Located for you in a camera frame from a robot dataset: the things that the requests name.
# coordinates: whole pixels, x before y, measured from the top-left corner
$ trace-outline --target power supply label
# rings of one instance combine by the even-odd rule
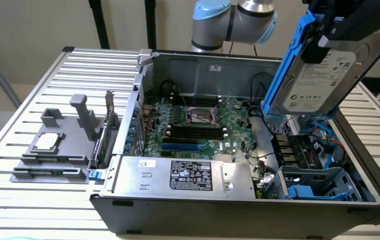
[[[172,161],[169,187],[173,190],[212,191],[210,162]]]
[[[316,112],[354,61],[356,55],[352,51],[329,50],[320,64],[304,63],[282,107],[290,112]]]

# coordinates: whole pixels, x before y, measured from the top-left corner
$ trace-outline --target black pcie slot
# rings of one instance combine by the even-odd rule
[[[161,139],[164,144],[198,144],[196,139],[164,137]]]
[[[209,107],[213,108],[218,104],[216,98],[201,98],[193,96],[177,96],[173,98],[172,105],[174,106],[189,106],[189,107]]]
[[[172,126],[170,137],[182,139],[222,140],[222,129],[214,127]]]

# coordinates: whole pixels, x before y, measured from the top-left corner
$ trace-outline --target robotic arm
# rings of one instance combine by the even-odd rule
[[[198,0],[193,11],[190,50],[222,52],[222,42],[262,44],[270,37],[277,13],[273,0]]]

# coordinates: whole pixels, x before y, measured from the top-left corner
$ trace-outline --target red cable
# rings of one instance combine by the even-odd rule
[[[338,146],[341,147],[341,149],[342,149],[342,160],[344,160],[344,157],[345,157],[345,148],[344,148],[342,143],[340,143],[338,141],[333,141],[333,140],[330,140],[330,142],[334,143],[336,145],[338,145]]]

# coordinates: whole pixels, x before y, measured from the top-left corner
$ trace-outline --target cable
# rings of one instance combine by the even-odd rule
[[[322,130],[325,130],[328,132],[329,137],[333,138],[333,132],[325,125],[322,125],[317,121],[312,121],[310,124],[314,125],[316,127],[321,128]]]
[[[249,161],[249,158],[244,158],[248,161],[248,164],[253,166],[254,164]]]
[[[253,82],[254,82],[256,77],[257,77],[260,74],[266,74],[268,77],[272,77],[272,75],[270,75],[269,73],[264,72],[264,71],[257,72],[257,73],[252,76],[252,78],[250,78],[250,84],[249,84],[249,102],[250,102],[250,103],[253,102],[253,101],[252,101],[252,85],[253,85]],[[266,88],[265,88],[265,86],[264,86],[264,84],[262,84],[261,81],[260,81],[260,84],[261,84],[261,87],[262,87],[262,90],[264,90],[264,94],[265,94],[265,93],[266,93]]]
[[[266,89],[265,89],[265,86],[264,86],[262,82],[260,81],[260,82],[258,82],[258,85],[257,85],[257,88],[256,88],[256,91],[254,91],[253,102],[257,100],[257,97],[258,97],[260,86],[262,87],[264,95],[265,95],[265,93],[268,92]]]
[[[174,81],[172,81],[172,79],[170,78],[168,78],[168,79],[165,79],[165,80],[162,80],[161,81],[161,83],[160,83],[160,86],[158,86],[158,97],[161,97],[162,96],[162,87],[164,87],[164,84],[165,83],[170,83],[172,84],[172,86],[174,86],[176,84],[174,84]]]
[[[341,156],[341,160],[340,160],[340,162],[341,162],[344,160],[344,158],[345,158],[345,148],[344,148],[344,145],[342,145],[342,143],[340,143],[338,141],[334,141],[334,140],[330,140],[330,142],[334,143],[336,145],[338,145],[341,147],[341,149],[342,149],[342,156]]]
[[[254,56],[258,56],[256,45],[253,45],[253,52],[254,52]]]
[[[252,159],[256,159],[256,160],[258,160],[258,159],[261,159],[261,158],[265,158],[266,156],[269,156],[269,155],[280,155],[281,153],[280,152],[270,152],[270,153],[268,153],[268,154],[264,154],[262,156],[253,156],[253,155],[250,155],[249,154],[249,149],[250,149],[250,147],[253,146],[256,144],[256,141],[253,141],[253,143],[249,145],[249,147],[245,149],[245,154],[249,156],[249,158],[252,158]]]
[[[232,48],[233,48],[233,41],[230,42],[230,45],[229,45],[229,50],[228,50],[228,54],[230,54],[232,53]]]
[[[332,163],[332,154],[329,154],[328,156],[328,161],[325,162],[322,169],[326,169],[330,163]]]
[[[260,109],[260,115],[257,115],[257,114],[250,115],[250,109],[252,109],[252,108],[253,108],[253,109]],[[264,123],[264,126],[265,126],[265,128],[266,128],[268,133],[270,134],[272,137],[274,137],[274,133],[273,133],[273,131],[272,131],[272,129],[270,129],[270,127],[269,127],[266,121],[265,121],[261,108],[260,108],[258,106],[253,106],[253,105],[252,105],[252,106],[248,108],[246,114],[248,114],[248,118],[249,118],[249,117],[258,117],[258,118],[261,118],[261,121],[262,121],[262,123]]]
[[[221,116],[221,117],[216,120],[216,122],[221,121],[221,120],[226,117],[226,115],[228,115],[229,113],[230,113],[230,111],[229,111],[228,113],[225,113],[224,116]]]

